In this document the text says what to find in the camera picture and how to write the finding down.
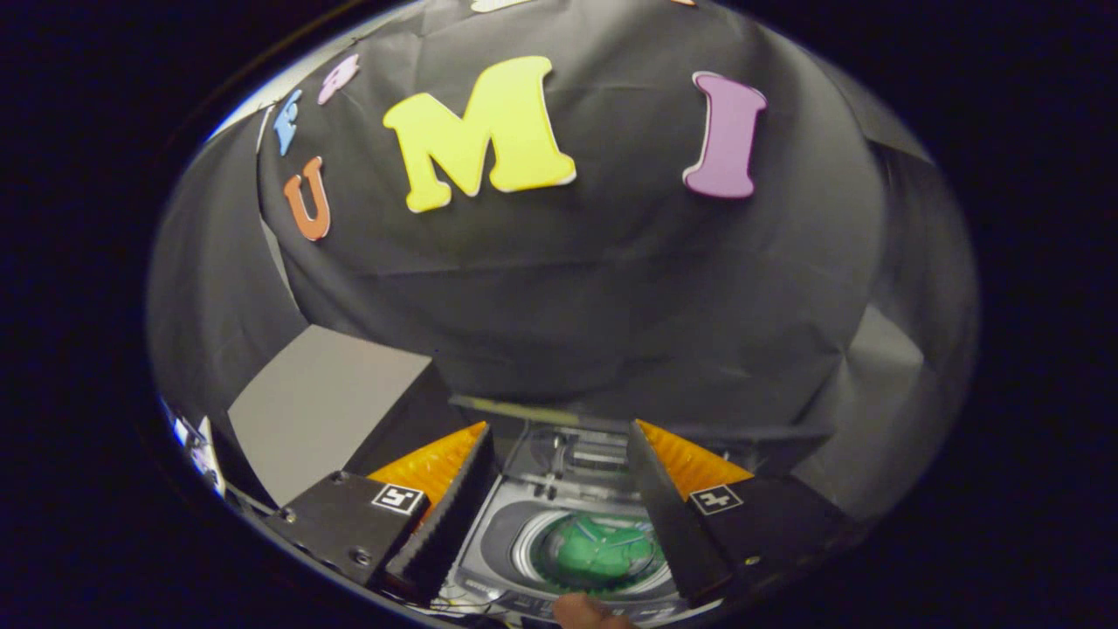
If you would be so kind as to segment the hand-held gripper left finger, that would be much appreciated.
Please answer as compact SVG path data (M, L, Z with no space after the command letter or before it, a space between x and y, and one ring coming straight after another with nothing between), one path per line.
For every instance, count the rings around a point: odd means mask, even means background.
M265 525L358 587L428 606L495 475L493 433L482 421L375 473L329 473Z

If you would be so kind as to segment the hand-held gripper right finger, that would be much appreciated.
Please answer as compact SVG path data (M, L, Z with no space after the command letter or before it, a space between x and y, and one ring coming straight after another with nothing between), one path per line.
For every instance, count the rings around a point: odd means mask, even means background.
M626 457L690 608L750 606L854 543L854 520L795 475L757 474L634 419Z

